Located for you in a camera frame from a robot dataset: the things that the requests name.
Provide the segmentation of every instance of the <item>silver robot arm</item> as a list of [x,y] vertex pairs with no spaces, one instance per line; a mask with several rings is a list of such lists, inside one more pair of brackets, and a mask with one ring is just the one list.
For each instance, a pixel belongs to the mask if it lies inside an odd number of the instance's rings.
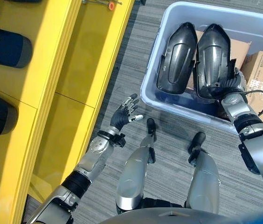
[[239,93],[228,94],[221,104],[239,134],[247,168],[263,178],[263,122]]
[[73,172],[58,186],[34,212],[27,224],[72,224],[73,212],[88,187],[101,174],[107,159],[115,146],[125,145],[122,127],[132,121],[140,120],[142,115],[131,114],[137,109],[137,95],[128,97],[115,111],[111,125],[105,131],[99,131],[90,143],[85,156],[79,161]]

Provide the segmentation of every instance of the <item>robotic hand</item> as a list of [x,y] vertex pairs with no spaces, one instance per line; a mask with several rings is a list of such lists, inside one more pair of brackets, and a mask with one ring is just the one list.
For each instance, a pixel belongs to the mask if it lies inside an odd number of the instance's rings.
[[83,194],[91,183],[100,175],[107,159],[115,146],[125,145],[124,134],[119,132],[124,125],[143,118],[143,115],[133,115],[137,109],[137,94],[129,96],[111,118],[110,126],[100,130],[97,137],[91,141],[85,156],[79,161],[73,172],[58,186],[43,204],[34,212],[27,224],[72,224],[73,212]]

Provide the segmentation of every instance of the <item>plastic storage bin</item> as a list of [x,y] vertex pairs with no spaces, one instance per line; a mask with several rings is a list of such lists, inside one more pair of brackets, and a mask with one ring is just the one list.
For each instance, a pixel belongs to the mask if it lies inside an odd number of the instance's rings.
[[141,98],[149,106],[237,133],[229,121],[215,117],[218,109],[216,105],[204,104],[195,92],[171,95],[161,92],[156,86],[160,59],[166,50],[167,41],[179,25],[187,21],[199,31],[211,23],[219,23],[230,38],[252,41],[249,54],[263,50],[263,14],[190,2],[173,3],[163,15],[141,86]]

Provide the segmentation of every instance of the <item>yellow shelf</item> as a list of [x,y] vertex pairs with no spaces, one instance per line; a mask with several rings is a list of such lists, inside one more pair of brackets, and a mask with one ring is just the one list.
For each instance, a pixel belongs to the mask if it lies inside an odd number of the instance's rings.
[[15,129],[9,134],[0,135],[0,223],[7,223],[6,218],[10,218],[13,212],[13,200],[20,188],[19,179],[27,156],[36,109],[2,92],[0,98],[20,111]]
[[72,164],[81,156],[81,147],[87,144],[84,136],[93,110],[55,93],[30,184],[35,193],[30,194],[37,200],[46,199],[53,186],[59,185],[64,175],[72,171]]
[[0,97],[19,114],[0,136],[0,224],[20,223],[28,189],[42,201],[85,153],[134,0],[122,2],[109,11],[81,0],[0,0],[0,29],[34,48],[27,67],[0,65]]
[[18,108],[15,129],[0,136],[0,224],[20,223],[61,67],[81,0],[19,3],[0,0],[0,29],[29,38],[23,69],[0,65],[0,96]]
[[[37,155],[29,188],[29,194],[41,202],[87,150],[133,3],[134,0],[124,0],[114,11],[102,5],[86,4],[79,11],[56,88],[62,97],[59,102],[54,101],[58,105],[50,110],[44,136],[49,131],[51,134],[42,138],[40,150],[44,153]],[[83,109],[64,110],[65,102]],[[71,128],[58,120],[61,116],[68,119]]]

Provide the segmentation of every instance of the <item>floor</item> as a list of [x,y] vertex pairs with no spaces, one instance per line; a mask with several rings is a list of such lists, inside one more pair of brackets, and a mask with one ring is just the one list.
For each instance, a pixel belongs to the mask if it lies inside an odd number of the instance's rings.
[[[135,2],[125,31],[111,80],[98,116],[95,133],[109,125],[111,115],[124,96],[138,93],[144,77],[151,47],[160,25],[164,10],[174,0],[147,0],[146,5]],[[194,2],[263,13],[263,0],[196,0]],[[158,125],[158,140],[155,143],[156,163],[147,171],[144,195],[183,204],[194,169],[188,164],[187,147],[198,131],[207,135],[203,147],[217,163],[220,177],[219,214],[237,217],[263,210],[263,182],[260,176],[250,173],[238,150],[239,140],[207,125],[186,118],[158,111],[139,103],[138,113],[145,120],[123,128],[126,146],[115,148],[102,174],[83,196],[73,213],[75,223],[93,224],[116,215],[116,185],[125,165],[125,160],[138,147],[145,136],[145,121],[154,118]],[[24,219],[38,205],[28,197]]]

